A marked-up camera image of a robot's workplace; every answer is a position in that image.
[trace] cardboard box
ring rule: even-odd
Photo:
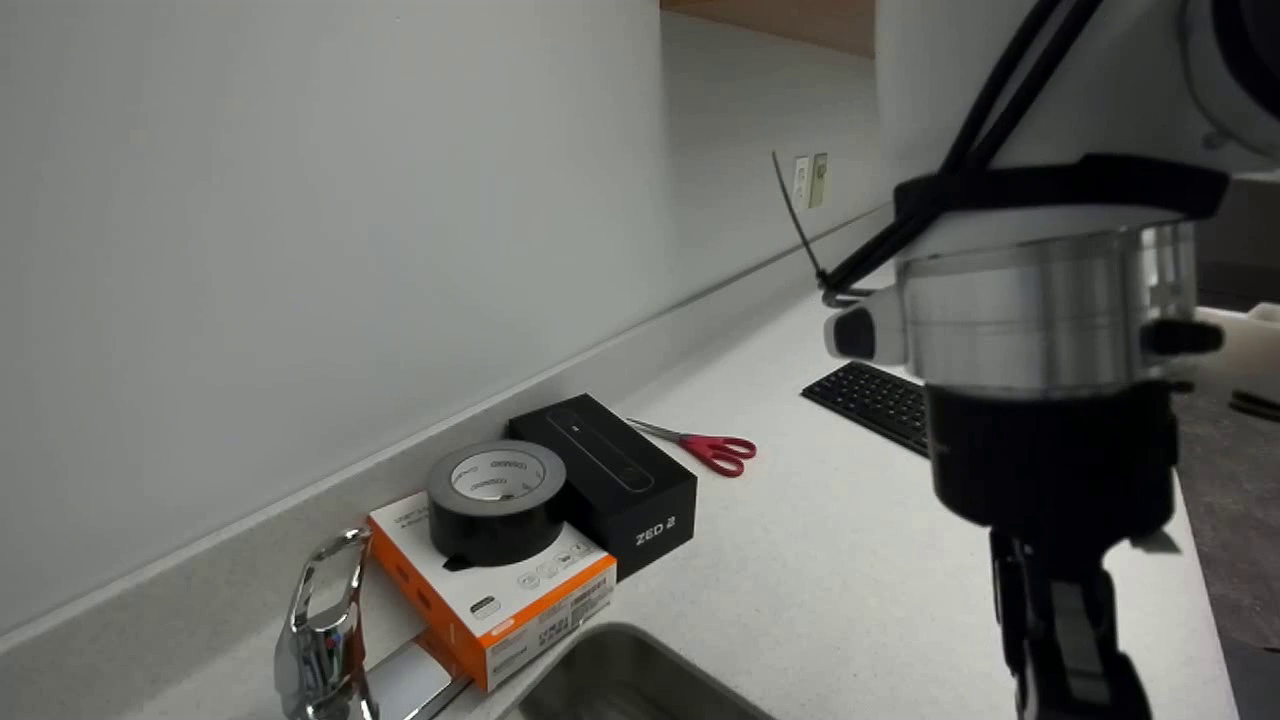
[[[509,434],[565,460],[568,486],[555,505],[617,555],[617,579],[693,538],[695,477],[590,396],[515,416]]]
[[[553,549],[500,568],[447,570],[426,531],[426,497],[367,514],[373,555],[423,615],[426,647],[484,690],[590,619],[617,588],[617,560],[571,524]]]

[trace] cabinet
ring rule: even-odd
[[[873,55],[876,0],[659,0],[667,13]]]

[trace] metal cylinder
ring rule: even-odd
[[[1151,318],[1195,313],[1195,230],[1154,222],[936,253],[899,263],[923,383],[1005,398],[1108,396],[1159,376]]]

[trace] black box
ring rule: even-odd
[[[515,416],[509,434],[565,460],[568,485],[555,505],[617,555],[617,579],[693,538],[695,477],[590,396]]]

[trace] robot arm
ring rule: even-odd
[[[895,222],[824,282],[895,263],[895,286],[827,334],[923,380],[936,497],[992,527],[1021,715],[1147,715],[1105,551],[1172,514],[1166,376],[1225,340],[1187,221],[1280,164],[1280,2],[889,0],[876,22]]]

